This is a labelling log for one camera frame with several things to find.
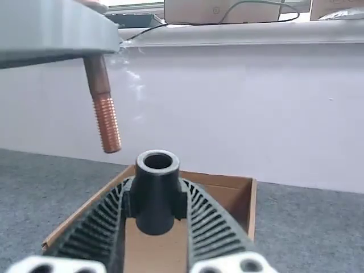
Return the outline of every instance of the bolt thread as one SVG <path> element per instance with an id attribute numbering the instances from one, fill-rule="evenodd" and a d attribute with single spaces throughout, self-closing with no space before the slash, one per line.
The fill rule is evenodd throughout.
<path id="1" fill-rule="evenodd" d="M 121 149 L 118 121 L 110 93 L 98 94 L 93 99 L 104 152 L 111 154 Z"/>

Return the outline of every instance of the screw hole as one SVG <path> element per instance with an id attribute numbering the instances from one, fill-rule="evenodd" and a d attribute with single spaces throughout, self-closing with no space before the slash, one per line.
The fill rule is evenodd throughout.
<path id="1" fill-rule="evenodd" d="M 203 268 L 199 273 L 220 273 L 220 270 L 209 267 L 209 268 Z"/>
<path id="2" fill-rule="evenodd" d="M 165 169 L 172 165 L 172 158 L 165 154 L 154 154 L 145 158 L 144 164 L 152 169 Z"/>
<path id="3" fill-rule="evenodd" d="M 30 273 L 51 273 L 52 266 L 48 264 L 42 264 L 40 266 L 35 267 Z"/>
<path id="4" fill-rule="evenodd" d="M 263 270 L 262 265 L 255 260 L 243 260 L 240 267 L 243 272 L 261 272 Z"/>
<path id="5" fill-rule="evenodd" d="M 89 269 L 89 268 L 84 268 L 84 269 L 77 271 L 76 273 L 95 273 L 95 270 Z"/>

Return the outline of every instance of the black cable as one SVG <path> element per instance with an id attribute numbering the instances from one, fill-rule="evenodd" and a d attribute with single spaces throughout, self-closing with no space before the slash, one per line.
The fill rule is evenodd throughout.
<path id="1" fill-rule="evenodd" d="M 296 13 L 296 17 L 293 18 L 289 18 L 286 20 L 282 20 L 282 21 L 272 21 L 272 22 L 265 22 L 265 23 L 282 23 L 282 22 L 289 22 L 292 20 L 297 19 L 300 16 L 300 11 L 298 9 L 296 9 L 295 7 L 292 7 L 291 5 L 287 4 L 287 3 L 281 3 L 281 2 L 273 2 L 273 1 L 268 1 L 268 0 L 241 0 L 239 2 L 236 2 L 234 5 L 232 5 L 231 7 L 229 7 L 229 9 L 227 10 L 227 12 L 225 13 L 224 17 L 222 17 L 222 19 L 220 20 L 220 22 L 218 24 L 222 24 L 224 22 L 224 20 L 226 19 L 226 17 L 228 17 L 228 15 L 230 14 L 230 12 L 238 5 L 240 4 L 244 4 L 244 3 L 256 3 L 256 4 L 267 4 L 267 5 L 273 5 L 273 6 L 280 6 L 280 7 L 287 7 L 291 10 L 293 10 Z"/>
<path id="2" fill-rule="evenodd" d="M 159 24 L 158 26 L 154 26 L 154 27 L 147 28 L 146 30 L 141 31 L 141 32 L 139 32 L 139 33 L 137 33 L 137 34 L 133 35 L 132 37 L 129 37 L 129 38 L 127 38 L 126 40 L 123 40 L 123 41 L 122 41 L 122 42 L 120 42 L 120 43 L 122 44 L 122 43 L 124 43 L 124 42 L 126 42 L 126 41 L 134 40 L 135 38 L 137 38 L 137 37 L 141 36 L 141 34 L 144 34 L 144 33 L 149 32 L 149 31 L 151 31 L 151 30 L 155 30 L 156 28 L 159 28 L 159 27 L 165 27 L 165 26 L 167 26 L 167 25 L 169 25 L 169 24 L 168 24 L 168 23 L 166 23 L 166 24 Z"/>
<path id="3" fill-rule="evenodd" d="M 222 17 L 222 19 L 217 23 L 217 24 L 223 24 L 224 20 L 226 19 L 226 17 L 230 14 L 230 12 L 237 7 L 240 4 L 244 4 L 244 3 L 257 3 L 257 4 L 266 4 L 266 5 L 274 5 L 274 6 L 279 6 L 280 10 L 282 9 L 282 7 L 287 7 L 291 10 L 293 10 L 296 13 L 296 16 L 293 18 L 289 18 L 289 19 L 285 19 L 285 20 L 281 20 L 281 21 L 271 21 L 271 22 L 265 22 L 265 23 L 282 23 L 282 22 L 290 22 L 292 20 L 297 19 L 300 16 L 300 11 L 298 9 L 296 9 L 295 7 L 285 3 L 285 1 L 283 0 L 282 2 L 274 2 L 274 1 L 269 1 L 269 0 L 241 0 L 239 2 L 236 2 L 234 5 L 232 5 L 231 7 L 229 7 L 229 9 L 227 10 L 227 12 L 224 14 L 224 16 Z M 186 24 L 186 25 L 191 25 L 191 26 L 206 26 L 208 24 L 191 24 L 191 23 L 178 23 L 178 24 Z M 137 33 L 135 35 L 133 35 L 132 37 L 127 38 L 126 40 L 120 42 L 120 44 L 126 42 L 126 41 L 131 41 L 134 40 L 135 38 L 141 36 L 142 34 L 149 32 L 151 30 L 155 30 L 156 28 L 159 27 L 165 27 L 169 25 L 168 23 L 165 24 L 160 24 L 158 26 L 155 27 L 150 27 L 146 30 L 141 31 L 140 33 Z"/>

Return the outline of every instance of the gray carpet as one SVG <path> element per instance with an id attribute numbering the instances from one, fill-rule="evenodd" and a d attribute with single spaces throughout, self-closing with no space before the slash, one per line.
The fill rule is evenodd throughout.
<path id="1" fill-rule="evenodd" d="M 0 150 L 0 270 L 125 166 Z M 364 195 L 258 185 L 255 242 L 281 272 L 364 272 Z"/>

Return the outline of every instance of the metal shaft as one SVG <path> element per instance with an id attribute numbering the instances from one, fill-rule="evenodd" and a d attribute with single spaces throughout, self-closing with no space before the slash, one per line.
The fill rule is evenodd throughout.
<path id="1" fill-rule="evenodd" d="M 105 59 L 102 55 L 85 57 L 84 65 L 104 152 L 117 152 L 121 140 Z"/>

